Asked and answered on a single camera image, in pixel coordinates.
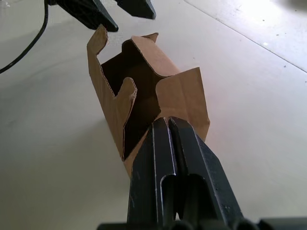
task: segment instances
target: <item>brown cardboard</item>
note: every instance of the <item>brown cardboard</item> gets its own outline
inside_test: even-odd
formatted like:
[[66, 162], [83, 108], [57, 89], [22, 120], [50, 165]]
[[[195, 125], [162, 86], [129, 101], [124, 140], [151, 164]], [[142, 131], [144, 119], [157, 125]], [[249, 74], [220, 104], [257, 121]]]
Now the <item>brown cardboard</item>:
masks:
[[157, 36], [133, 36], [102, 65], [97, 55], [107, 44], [105, 28], [100, 26], [87, 44], [89, 73], [129, 175], [154, 120], [185, 119], [203, 140], [209, 129], [200, 69], [180, 72], [155, 44]]

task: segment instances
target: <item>cardboard box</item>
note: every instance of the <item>cardboard box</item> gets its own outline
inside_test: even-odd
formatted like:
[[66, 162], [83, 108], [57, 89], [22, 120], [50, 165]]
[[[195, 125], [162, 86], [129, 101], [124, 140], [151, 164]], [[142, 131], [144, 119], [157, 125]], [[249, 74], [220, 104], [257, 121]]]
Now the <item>cardboard box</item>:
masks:
[[133, 36], [100, 64], [107, 44], [100, 26], [87, 44], [89, 73], [129, 176], [149, 125], [160, 117], [187, 120], [205, 140], [209, 118], [199, 68], [180, 72], [155, 44], [158, 33]]

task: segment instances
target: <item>black cable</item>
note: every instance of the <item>black cable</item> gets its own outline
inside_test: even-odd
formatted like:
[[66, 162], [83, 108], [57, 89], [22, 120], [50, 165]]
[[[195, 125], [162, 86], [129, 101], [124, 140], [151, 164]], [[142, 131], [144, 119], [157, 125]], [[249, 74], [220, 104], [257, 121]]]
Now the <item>black cable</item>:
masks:
[[42, 28], [40, 29], [36, 37], [33, 39], [33, 41], [30, 43], [30, 45], [28, 45], [28, 47], [14, 61], [12, 61], [6, 67], [3, 67], [0, 69], [0, 74], [7, 71], [9, 68], [14, 66], [17, 62], [19, 62], [30, 51], [30, 49], [35, 45], [35, 43], [39, 40], [39, 38], [45, 31], [47, 22], [48, 22], [48, 0], [44, 0], [44, 8], [45, 8], [45, 16], [44, 16], [44, 22], [43, 22]]

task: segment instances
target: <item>cardboard flap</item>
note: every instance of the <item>cardboard flap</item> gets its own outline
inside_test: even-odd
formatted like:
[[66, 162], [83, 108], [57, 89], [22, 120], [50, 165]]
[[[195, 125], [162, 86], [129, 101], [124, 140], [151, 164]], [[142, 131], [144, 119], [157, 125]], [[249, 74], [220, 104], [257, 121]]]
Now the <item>cardboard flap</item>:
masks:
[[180, 73], [179, 69], [155, 44], [158, 34], [145, 37], [132, 36], [131, 40], [155, 73], [168, 77]]
[[124, 126], [132, 111], [137, 89], [133, 79], [125, 78], [115, 97], [97, 59], [97, 55], [106, 43], [106, 29], [100, 26], [87, 44], [88, 67], [106, 121], [122, 157], [124, 152]]
[[156, 94], [161, 109], [159, 117], [175, 116], [187, 120], [205, 140], [210, 121], [200, 68], [160, 80]]

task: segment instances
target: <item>open cardboard box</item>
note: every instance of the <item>open cardboard box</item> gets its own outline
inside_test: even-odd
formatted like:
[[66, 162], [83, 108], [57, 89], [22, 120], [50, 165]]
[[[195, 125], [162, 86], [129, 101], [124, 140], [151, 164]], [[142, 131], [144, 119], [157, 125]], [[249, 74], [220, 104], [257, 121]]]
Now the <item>open cardboard box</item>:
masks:
[[107, 44], [106, 29], [100, 26], [87, 44], [89, 73], [129, 176], [154, 120], [187, 120], [203, 140], [209, 129], [200, 69], [180, 72], [155, 44], [157, 37], [133, 36], [102, 65], [97, 55]]

